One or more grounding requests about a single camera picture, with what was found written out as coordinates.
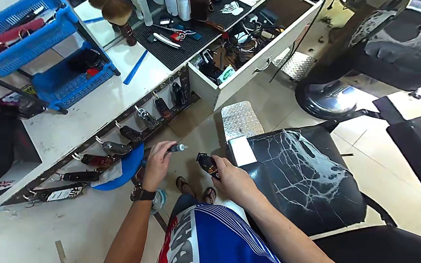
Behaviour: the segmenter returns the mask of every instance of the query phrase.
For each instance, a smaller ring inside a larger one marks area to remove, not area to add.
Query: jeans
[[[191,206],[197,205],[199,202],[196,199],[196,197],[190,195],[190,194],[182,194],[176,200],[176,204],[173,207],[172,213],[170,214],[170,219],[168,220],[168,224],[176,217],[177,214],[183,212],[187,208],[190,208]]]

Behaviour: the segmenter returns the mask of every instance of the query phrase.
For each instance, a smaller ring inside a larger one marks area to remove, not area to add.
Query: scissors
[[[179,29],[175,29],[175,28],[162,27],[162,26],[159,26],[159,25],[153,25],[153,26],[156,26],[158,28],[167,29],[167,30],[173,31],[175,33],[178,33],[178,36],[180,37],[181,40],[183,40],[186,37],[186,35],[193,35],[193,34],[196,33],[196,32],[193,32],[191,30],[179,30]]]

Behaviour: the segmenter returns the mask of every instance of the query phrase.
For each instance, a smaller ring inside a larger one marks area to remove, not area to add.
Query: diamond plate footrest
[[[222,113],[226,141],[242,135],[249,138],[264,133],[249,101],[226,106],[220,112]]]
[[[280,67],[289,57],[290,48],[284,50],[280,55],[272,61],[276,67]],[[310,57],[306,54],[296,51],[290,58],[281,71],[285,72],[292,79],[300,81],[305,73],[311,68],[311,65],[316,61],[315,58]]]

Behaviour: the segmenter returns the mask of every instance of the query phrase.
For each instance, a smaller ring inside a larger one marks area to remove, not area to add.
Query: watch strap
[[[149,192],[141,189],[141,193],[137,197],[137,200],[153,200],[155,198],[155,192]]]

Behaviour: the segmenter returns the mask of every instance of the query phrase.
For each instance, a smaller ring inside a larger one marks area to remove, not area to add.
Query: barber chair
[[[421,0],[410,1],[402,12],[398,7],[385,8],[365,19],[361,26],[364,29],[357,29],[348,39],[345,51],[329,64],[316,64],[297,84],[297,102],[307,113],[329,120],[355,111],[355,88],[378,97],[394,92],[393,88],[377,91],[367,83],[346,82],[346,78],[340,80],[341,77],[360,74],[421,98],[417,93],[421,87]],[[368,24],[380,15],[384,21],[368,31]],[[369,33],[359,40],[362,30]]]
[[[366,206],[378,212],[385,225],[314,241],[336,263],[421,262],[421,236],[397,228],[385,209],[359,191],[330,136],[340,122],[355,117],[384,119],[390,124],[388,133],[421,181],[421,117],[404,120],[387,97],[374,104],[379,112],[359,110],[318,125],[268,133],[249,102],[229,105],[222,109],[228,156],[308,236],[364,221]],[[249,214],[247,218],[264,239]]]

